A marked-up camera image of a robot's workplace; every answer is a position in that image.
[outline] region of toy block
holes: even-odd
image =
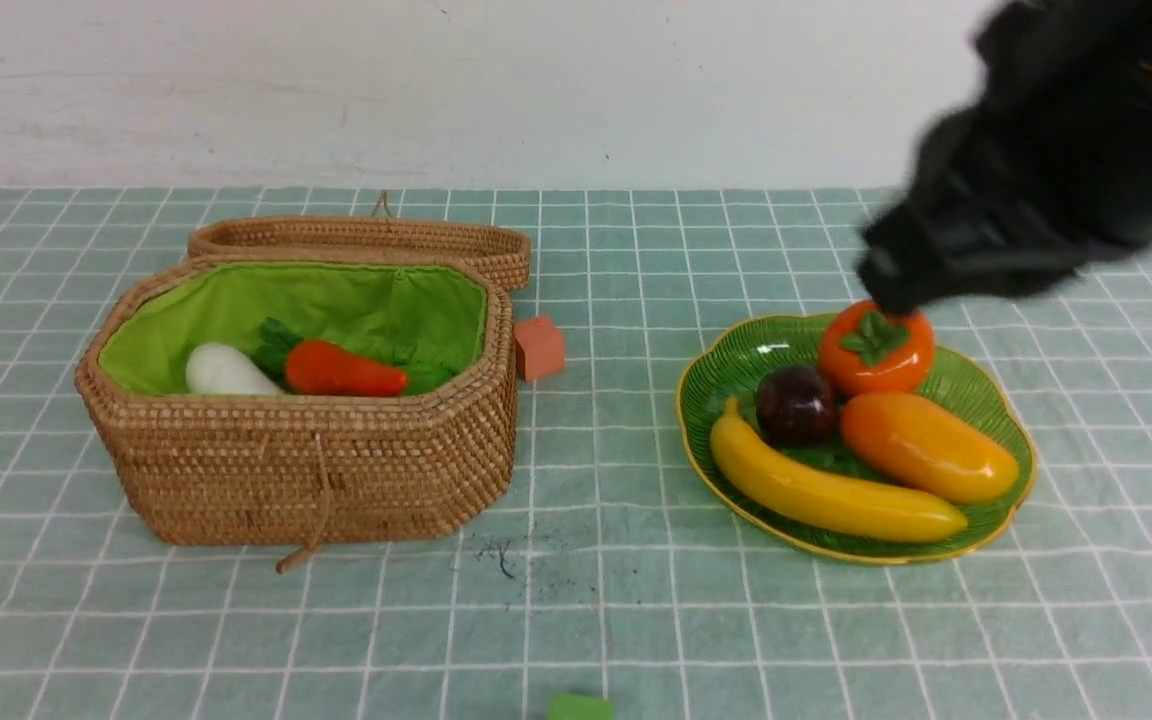
[[[613,720],[612,702],[579,694],[558,694],[550,700],[547,720]]]
[[[513,350],[525,382],[561,372],[567,361],[563,333],[547,314],[513,324]]]

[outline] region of grid pattern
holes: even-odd
[[[1011,531],[946,564],[816,562],[736,521],[673,389],[750,314],[859,297],[881,190],[392,194],[535,238],[520,316],[567,335],[526,388],[511,488],[442,541],[169,548],[70,382],[120,293],[198,223],[365,214],[324,188],[0,190],[0,720],[1152,719],[1152,255],[1013,306],[932,311],[1041,453]]]

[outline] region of dark plum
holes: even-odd
[[[838,401],[812,365],[786,365],[763,378],[755,399],[765,442],[803,447],[826,441],[838,429]]]

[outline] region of basket handle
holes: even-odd
[[[323,495],[320,495],[319,506],[321,510],[319,511],[319,525],[314,529],[314,533],[310,536],[310,539],[297,547],[290,555],[279,560],[274,569],[278,570],[279,575],[286,574],[291,568],[296,568],[301,562],[305,562],[319,551],[319,543],[323,541],[323,533],[328,529],[328,518],[332,516],[332,480],[328,478],[328,462],[323,456],[323,437],[319,433],[314,433],[314,450],[319,454],[319,479],[323,480]]]
[[[376,205],[371,206],[371,217],[376,218],[376,213],[378,213],[378,211],[380,211],[380,209],[385,209],[385,215],[388,215],[389,218],[394,217],[393,211],[389,210],[389,191],[388,190],[381,190],[380,191],[380,197],[378,197],[378,199],[376,199]]]

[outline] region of orange carrot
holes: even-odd
[[[402,370],[317,338],[302,341],[288,354],[283,372],[300,395],[394,397],[407,387]]]
[[[265,346],[256,353],[266,373],[276,372],[297,395],[395,397],[407,388],[407,373],[346,350],[339,344],[302,338],[273,318],[262,325]]]

